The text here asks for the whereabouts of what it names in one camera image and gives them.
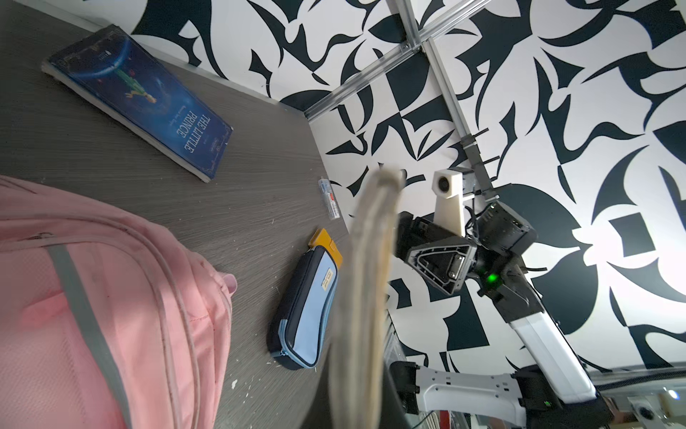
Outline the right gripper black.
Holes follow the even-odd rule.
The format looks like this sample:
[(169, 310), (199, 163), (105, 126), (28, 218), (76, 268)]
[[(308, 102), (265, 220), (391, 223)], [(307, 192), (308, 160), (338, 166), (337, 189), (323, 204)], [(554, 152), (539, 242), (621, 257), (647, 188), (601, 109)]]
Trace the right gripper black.
[(467, 223), (466, 236), (424, 217), (403, 212), (398, 219), (396, 257), (430, 286), (453, 295), (468, 279), (480, 295), (531, 295), (523, 253), (537, 240), (533, 226), (514, 209), (493, 202)]

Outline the illustrated comic book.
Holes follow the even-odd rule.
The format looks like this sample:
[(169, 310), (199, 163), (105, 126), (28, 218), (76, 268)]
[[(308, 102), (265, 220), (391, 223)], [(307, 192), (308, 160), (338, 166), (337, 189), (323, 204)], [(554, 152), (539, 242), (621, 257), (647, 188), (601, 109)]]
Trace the illustrated comic book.
[(328, 375), (334, 428), (375, 428), (382, 414), (384, 323), (403, 177), (384, 166), (357, 200), (332, 320)]

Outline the pink student backpack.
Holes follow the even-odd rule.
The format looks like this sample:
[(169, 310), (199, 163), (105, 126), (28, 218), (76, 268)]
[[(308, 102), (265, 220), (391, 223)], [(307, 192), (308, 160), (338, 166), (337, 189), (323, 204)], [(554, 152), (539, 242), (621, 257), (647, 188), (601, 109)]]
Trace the pink student backpack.
[(213, 427), (236, 287), (161, 225), (3, 177), (2, 427)]

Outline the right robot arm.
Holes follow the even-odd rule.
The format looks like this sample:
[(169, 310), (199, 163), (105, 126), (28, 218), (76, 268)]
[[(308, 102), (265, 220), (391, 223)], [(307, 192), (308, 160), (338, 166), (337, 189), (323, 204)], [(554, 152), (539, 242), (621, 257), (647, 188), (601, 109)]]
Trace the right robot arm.
[(403, 212), (396, 255), (430, 286), (457, 293), (468, 280), (491, 301), (532, 357), (500, 375), (450, 373), (409, 361), (391, 364), (389, 377), (405, 411), (455, 411), (496, 418), (515, 428), (603, 428), (613, 413), (526, 278), (522, 255), (537, 241), (533, 226), (495, 201), (459, 235)]

